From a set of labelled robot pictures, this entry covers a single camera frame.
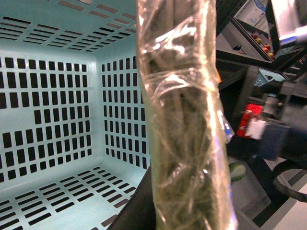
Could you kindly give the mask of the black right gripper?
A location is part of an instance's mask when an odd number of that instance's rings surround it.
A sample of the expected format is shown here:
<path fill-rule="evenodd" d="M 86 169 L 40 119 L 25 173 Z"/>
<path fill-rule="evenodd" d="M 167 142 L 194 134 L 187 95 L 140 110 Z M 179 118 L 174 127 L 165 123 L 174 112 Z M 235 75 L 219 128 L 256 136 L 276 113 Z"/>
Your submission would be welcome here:
<path fill-rule="evenodd" d="M 248 153 L 267 160 L 278 157 L 307 165 L 307 83 L 271 81 L 254 87 L 251 96 L 267 97 L 261 118 L 266 126 Z"/>

